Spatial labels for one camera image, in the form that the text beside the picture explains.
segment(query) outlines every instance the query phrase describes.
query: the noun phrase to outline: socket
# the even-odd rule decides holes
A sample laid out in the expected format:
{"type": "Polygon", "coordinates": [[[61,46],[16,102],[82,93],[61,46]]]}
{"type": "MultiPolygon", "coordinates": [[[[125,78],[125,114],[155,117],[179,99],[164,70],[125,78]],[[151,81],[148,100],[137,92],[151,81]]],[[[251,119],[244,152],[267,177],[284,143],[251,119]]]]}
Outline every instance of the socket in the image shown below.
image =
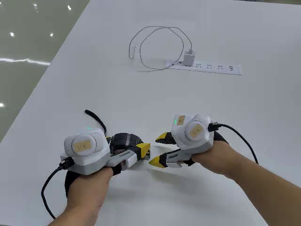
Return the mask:
{"type": "MultiPolygon", "coordinates": [[[[172,63],[173,61],[166,61],[165,67],[168,67],[172,63]]],[[[169,69],[242,75],[240,65],[215,64],[205,61],[194,61],[191,67],[184,66],[182,65],[182,62],[179,61],[178,63],[170,66],[169,69]]]]}

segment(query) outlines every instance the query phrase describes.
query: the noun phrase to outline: power strip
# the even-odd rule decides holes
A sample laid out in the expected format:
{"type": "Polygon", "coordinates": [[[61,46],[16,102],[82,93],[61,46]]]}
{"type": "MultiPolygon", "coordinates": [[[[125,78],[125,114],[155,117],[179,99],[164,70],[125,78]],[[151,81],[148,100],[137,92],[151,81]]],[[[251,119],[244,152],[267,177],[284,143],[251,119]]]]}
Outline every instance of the power strip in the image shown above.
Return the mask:
{"type": "MultiPolygon", "coordinates": [[[[165,67],[168,67],[172,63],[173,61],[166,61],[165,67]]],[[[240,65],[214,64],[204,61],[194,61],[191,67],[184,66],[182,65],[182,62],[179,61],[178,63],[170,66],[169,69],[242,75],[240,65]]]]}

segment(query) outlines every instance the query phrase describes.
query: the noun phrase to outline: human hand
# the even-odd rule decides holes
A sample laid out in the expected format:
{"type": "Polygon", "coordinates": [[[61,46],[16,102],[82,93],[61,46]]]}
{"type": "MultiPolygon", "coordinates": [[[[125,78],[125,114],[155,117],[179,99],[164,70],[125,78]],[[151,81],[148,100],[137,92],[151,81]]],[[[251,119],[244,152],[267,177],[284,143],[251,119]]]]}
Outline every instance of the human hand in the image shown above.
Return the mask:
{"type": "Polygon", "coordinates": [[[112,176],[112,168],[104,168],[88,176],[79,176],[70,186],[66,210],[77,209],[84,214],[96,215],[97,218],[112,176]]]}
{"type": "Polygon", "coordinates": [[[200,163],[206,169],[234,179],[235,171],[239,170],[246,158],[236,152],[223,141],[214,141],[211,149],[204,153],[194,154],[192,160],[200,163]]]}

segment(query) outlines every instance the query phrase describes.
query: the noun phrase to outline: white table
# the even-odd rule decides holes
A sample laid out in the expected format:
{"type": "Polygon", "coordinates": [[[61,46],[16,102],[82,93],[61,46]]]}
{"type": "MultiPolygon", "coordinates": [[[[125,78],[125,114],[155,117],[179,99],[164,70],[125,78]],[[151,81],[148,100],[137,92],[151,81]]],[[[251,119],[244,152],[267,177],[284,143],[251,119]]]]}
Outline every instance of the white table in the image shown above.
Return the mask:
{"type": "MultiPolygon", "coordinates": [[[[99,115],[110,135],[132,132],[152,142],[152,157],[170,151],[154,139],[169,131],[175,113],[210,115],[241,131],[262,166],[301,186],[300,21],[301,7],[294,5],[91,0],[0,144],[0,224],[50,222],[40,190],[57,167],[64,138],[98,127],[85,109],[99,115]],[[196,60],[240,64],[243,75],[137,72],[127,45],[151,24],[181,27],[192,39],[196,60]]],[[[167,34],[154,39],[166,41],[172,37],[167,34]]],[[[171,50],[174,40],[158,49],[158,56],[171,50]]],[[[149,43],[144,51],[154,48],[149,43]]],[[[221,133],[252,158],[236,135],[221,133]]],[[[46,190],[55,215],[66,203],[64,176],[58,173],[46,190]]],[[[111,180],[97,225],[121,224],[265,222],[233,181],[196,164],[157,169],[145,161],[111,180]]]]}

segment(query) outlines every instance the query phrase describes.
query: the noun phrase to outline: beige sticker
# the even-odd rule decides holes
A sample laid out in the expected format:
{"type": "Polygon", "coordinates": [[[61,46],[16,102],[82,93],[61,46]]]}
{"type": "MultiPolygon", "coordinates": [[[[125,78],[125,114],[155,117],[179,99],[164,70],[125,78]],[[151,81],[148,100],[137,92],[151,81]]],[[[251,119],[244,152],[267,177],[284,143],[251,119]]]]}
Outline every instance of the beige sticker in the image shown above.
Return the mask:
{"type": "Polygon", "coordinates": [[[184,119],[185,119],[185,115],[179,116],[177,126],[183,125],[184,124],[184,119]]]}
{"type": "Polygon", "coordinates": [[[201,125],[197,124],[192,128],[189,134],[194,139],[202,132],[202,130],[203,128],[201,127],[201,125]]]}
{"type": "Polygon", "coordinates": [[[78,143],[75,143],[73,144],[73,150],[75,152],[82,152],[82,151],[85,151],[87,149],[90,149],[92,146],[91,146],[91,141],[90,140],[84,140],[82,142],[78,142],[78,143]]]}

